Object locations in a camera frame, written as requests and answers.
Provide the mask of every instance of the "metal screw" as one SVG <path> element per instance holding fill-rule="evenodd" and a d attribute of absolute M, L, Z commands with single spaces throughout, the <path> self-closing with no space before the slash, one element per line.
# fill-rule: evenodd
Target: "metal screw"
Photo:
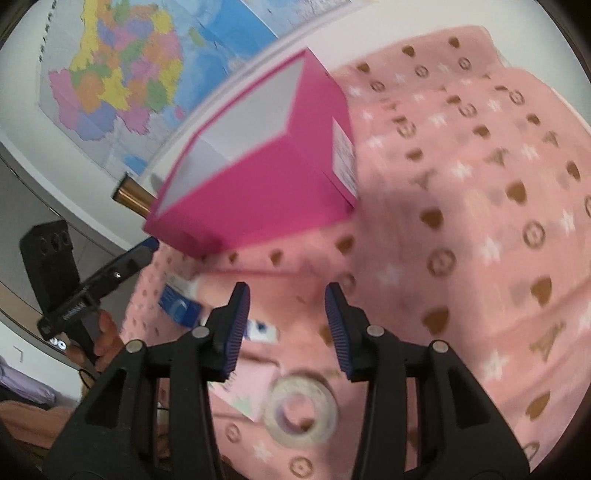
<path fill-rule="evenodd" d="M 125 349 L 129 353 L 137 353 L 144 347 L 144 343 L 141 340 L 131 340 L 127 345 L 125 345 Z"/>
<path fill-rule="evenodd" d="M 195 327 L 192 333 L 195 338 L 205 338 L 209 336 L 209 328 L 204 326 Z"/>
<path fill-rule="evenodd" d="M 437 353 L 447 353 L 449 350 L 449 345 L 443 340 L 437 340 L 433 342 L 433 350 L 435 350 Z"/>
<path fill-rule="evenodd" d="M 367 329 L 367 333 L 372 337 L 381 337 L 384 334 L 384 327 L 380 327 L 380 325 L 370 325 Z"/>

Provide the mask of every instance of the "small blue package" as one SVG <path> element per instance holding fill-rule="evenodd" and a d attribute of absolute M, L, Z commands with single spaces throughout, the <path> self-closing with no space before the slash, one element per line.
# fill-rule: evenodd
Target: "small blue package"
<path fill-rule="evenodd" d="M 196 294 L 197 280 L 185 280 L 169 275 L 158 304 L 176 323 L 187 328 L 199 324 L 203 306 L 192 300 Z"/>
<path fill-rule="evenodd" d="M 279 331 L 273 325 L 248 319 L 244 329 L 244 339 L 258 343 L 277 343 Z"/>

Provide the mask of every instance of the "box label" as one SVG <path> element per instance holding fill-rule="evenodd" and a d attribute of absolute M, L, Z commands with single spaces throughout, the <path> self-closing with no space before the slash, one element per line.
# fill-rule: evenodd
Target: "box label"
<path fill-rule="evenodd" d="M 333 172 L 345 188 L 357 198 L 353 142 L 333 118 Z"/>
<path fill-rule="evenodd" d="M 176 323 L 193 328 L 199 319 L 202 306 L 193 300 L 196 281 L 187 281 L 177 275 L 169 275 L 158 304 Z"/>

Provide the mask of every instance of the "tape roll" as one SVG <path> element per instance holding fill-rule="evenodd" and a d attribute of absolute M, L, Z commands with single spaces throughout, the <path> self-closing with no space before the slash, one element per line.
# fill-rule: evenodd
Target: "tape roll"
<path fill-rule="evenodd" d="M 285 418 L 284 406 L 298 395 L 307 397 L 314 405 L 314 423 L 306 430 L 295 429 Z M 267 398 L 263 422 L 271 437 L 287 448 L 306 450 L 326 443 L 335 433 L 339 422 L 336 400 L 321 382 L 302 375 L 292 375 L 277 381 Z"/>

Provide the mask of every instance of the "white wall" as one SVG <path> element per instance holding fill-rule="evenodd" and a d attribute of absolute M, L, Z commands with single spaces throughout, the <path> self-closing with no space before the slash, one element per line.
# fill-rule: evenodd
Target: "white wall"
<path fill-rule="evenodd" d="M 22 331 L 22 336 L 17 335 L 7 326 L 8 322 L 12 321 L 0 313 L 0 357 L 3 363 L 53 388 L 59 393 L 60 404 L 73 406 L 79 402 L 82 383 L 78 371 L 43 351 L 50 348 L 47 345 L 43 345 L 43 350 L 38 348 L 36 345 L 41 346 L 41 342 L 30 334 Z"/>

